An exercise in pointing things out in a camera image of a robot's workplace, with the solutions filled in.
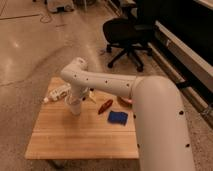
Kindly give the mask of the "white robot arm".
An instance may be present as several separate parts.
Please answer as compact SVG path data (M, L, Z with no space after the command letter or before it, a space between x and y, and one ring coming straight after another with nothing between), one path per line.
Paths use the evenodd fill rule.
M79 57L60 76L76 100L87 88L132 100L142 171L196 171L181 94L170 79L90 72Z

